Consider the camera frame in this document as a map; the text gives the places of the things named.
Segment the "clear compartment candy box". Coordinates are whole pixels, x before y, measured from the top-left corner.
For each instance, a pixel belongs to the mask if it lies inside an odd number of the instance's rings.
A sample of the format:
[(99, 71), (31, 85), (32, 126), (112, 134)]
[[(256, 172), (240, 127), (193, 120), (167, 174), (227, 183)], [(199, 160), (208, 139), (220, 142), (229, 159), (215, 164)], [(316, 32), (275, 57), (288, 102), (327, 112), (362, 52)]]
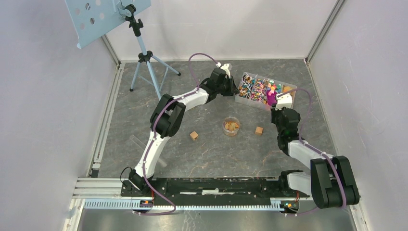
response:
[[(275, 86), (277, 95), (297, 88), (297, 86), (293, 84), (263, 77), (258, 74), (244, 72), (238, 85), (239, 92), (235, 95), (235, 101), (254, 108), (269, 111), (272, 106), (267, 104), (266, 91), (268, 83)], [(295, 91), (290, 93), (293, 102), (295, 94)]]

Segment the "magenta plastic scoop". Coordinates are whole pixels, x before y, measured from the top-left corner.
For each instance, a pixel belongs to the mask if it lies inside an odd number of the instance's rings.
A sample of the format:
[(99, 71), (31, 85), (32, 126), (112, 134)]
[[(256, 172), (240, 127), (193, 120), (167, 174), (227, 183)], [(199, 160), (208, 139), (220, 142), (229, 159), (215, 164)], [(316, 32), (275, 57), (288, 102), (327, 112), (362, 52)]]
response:
[(266, 91), (266, 98), (267, 98), (267, 104), (269, 106), (272, 106), (277, 102), (276, 99), (277, 92), (275, 90), (275, 86), (272, 85), (271, 83), (268, 83), (267, 91)]

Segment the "clear glass jar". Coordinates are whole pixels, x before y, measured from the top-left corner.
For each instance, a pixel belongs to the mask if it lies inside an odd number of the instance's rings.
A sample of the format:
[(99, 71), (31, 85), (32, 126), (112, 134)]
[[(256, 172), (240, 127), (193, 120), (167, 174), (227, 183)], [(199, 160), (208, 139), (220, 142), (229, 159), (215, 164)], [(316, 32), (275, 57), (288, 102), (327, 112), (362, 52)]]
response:
[(240, 127), (239, 120), (233, 116), (226, 117), (222, 123), (223, 132), (229, 137), (236, 136)]

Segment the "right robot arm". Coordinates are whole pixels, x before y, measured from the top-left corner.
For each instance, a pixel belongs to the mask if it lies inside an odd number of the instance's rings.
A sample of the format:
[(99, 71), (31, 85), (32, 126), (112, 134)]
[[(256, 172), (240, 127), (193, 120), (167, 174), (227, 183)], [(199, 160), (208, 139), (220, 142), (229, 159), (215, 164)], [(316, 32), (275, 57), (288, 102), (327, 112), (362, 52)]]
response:
[(279, 149), (287, 156), (300, 161), (310, 170), (282, 173), (278, 191), (291, 196), (300, 191), (313, 198), (320, 209), (357, 205), (360, 194), (350, 161), (345, 156), (333, 156), (317, 150), (298, 133), (301, 116), (294, 109), (271, 108), (271, 122), (276, 126)]

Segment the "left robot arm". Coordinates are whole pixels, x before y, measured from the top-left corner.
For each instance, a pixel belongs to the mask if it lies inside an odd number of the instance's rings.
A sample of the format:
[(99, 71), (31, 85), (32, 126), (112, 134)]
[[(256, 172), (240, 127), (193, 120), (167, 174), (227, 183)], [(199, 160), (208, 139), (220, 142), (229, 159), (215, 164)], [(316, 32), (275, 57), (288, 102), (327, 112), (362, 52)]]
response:
[(151, 191), (151, 179), (157, 161), (168, 142), (179, 130), (186, 111), (214, 100), (219, 94), (233, 96), (238, 92), (230, 73), (230, 64), (216, 67), (209, 78), (204, 79), (198, 88), (183, 95), (164, 94), (151, 118), (149, 142), (142, 157), (129, 174), (132, 189), (139, 196), (146, 196)]

